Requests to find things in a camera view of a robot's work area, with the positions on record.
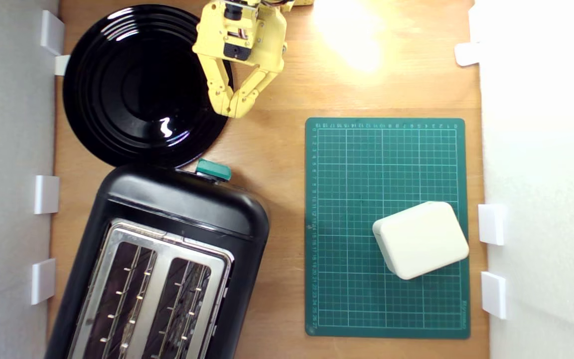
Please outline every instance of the white side panel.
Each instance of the white side panel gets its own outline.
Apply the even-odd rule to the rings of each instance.
[[[0,359],[38,359],[46,304],[30,306],[33,263],[48,258],[50,216],[33,214],[35,175],[54,155],[54,56],[39,45],[57,0],[0,0]]]
[[[505,204],[493,359],[574,358],[574,1],[478,0],[485,194]]]

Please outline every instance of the wooden surface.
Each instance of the wooden surface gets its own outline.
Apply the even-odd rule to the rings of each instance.
[[[62,0],[66,53],[98,19],[134,0]],[[207,0],[164,3],[200,14]],[[238,184],[271,203],[272,232],[237,349],[239,359],[484,359],[477,204],[483,202],[480,93],[476,67],[458,68],[453,46],[469,39],[472,0],[316,0],[286,15],[285,71],[255,108],[230,120],[205,158],[230,165]],[[242,72],[236,71],[239,82]],[[466,121],[471,243],[471,338],[466,341],[308,337],[304,330],[304,125],[312,116],[449,116]],[[57,295],[50,326],[94,194],[111,167],[73,135],[57,79],[55,175],[61,207],[52,223]]]

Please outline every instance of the black plate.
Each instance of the black plate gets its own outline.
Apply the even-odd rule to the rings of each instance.
[[[219,136],[192,52],[198,18],[175,7],[139,5],[93,25],[72,52],[63,82],[66,115],[79,140],[113,166],[182,166]],[[232,86],[232,69],[225,64]]]

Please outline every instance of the white box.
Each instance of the white box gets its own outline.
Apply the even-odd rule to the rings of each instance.
[[[387,268],[412,279],[461,261],[469,245],[446,202],[425,202],[373,224],[373,233]]]

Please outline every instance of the white bracket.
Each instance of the white bracket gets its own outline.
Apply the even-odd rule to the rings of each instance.
[[[504,245],[506,206],[501,204],[479,204],[478,222],[480,223],[480,241],[493,245]]]
[[[64,34],[66,25],[50,11],[43,10],[41,14],[41,46],[55,56],[63,53]]]
[[[54,74],[57,76],[65,76],[68,61],[70,61],[70,55],[56,56],[54,58]]]
[[[455,61],[464,67],[480,63],[481,40],[483,37],[483,16],[481,5],[476,4],[469,9],[469,32],[471,41],[455,46]]]
[[[501,320],[506,319],[506,279],[483,271],[482,309]]]
[[[32,291],[30,304],[36,305],[54,296],[57,263],[54,258],[32,265]]]
[[[34,214],[59,211],[59,177],[37,176],[34,182]]]

